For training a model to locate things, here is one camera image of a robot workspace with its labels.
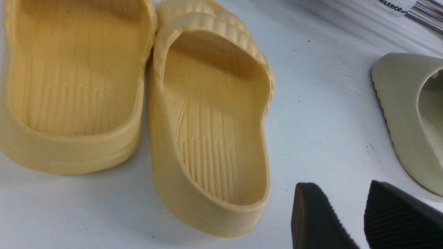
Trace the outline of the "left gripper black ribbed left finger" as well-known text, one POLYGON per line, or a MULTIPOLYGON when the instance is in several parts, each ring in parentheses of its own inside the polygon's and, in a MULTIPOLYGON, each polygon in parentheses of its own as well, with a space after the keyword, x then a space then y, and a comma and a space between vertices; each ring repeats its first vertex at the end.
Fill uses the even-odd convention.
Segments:
POLYGON ((296 184, 291 233, 294 249, 359 248, 315 183, 296 184))

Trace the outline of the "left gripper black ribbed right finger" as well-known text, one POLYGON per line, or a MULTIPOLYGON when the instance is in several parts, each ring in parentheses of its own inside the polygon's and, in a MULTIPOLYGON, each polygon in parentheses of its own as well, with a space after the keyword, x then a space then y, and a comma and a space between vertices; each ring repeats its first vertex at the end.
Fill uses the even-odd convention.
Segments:
POLYGON ((372 249, 441 249, 441 211, 387 182, 373 180, 364 211, 372 249))

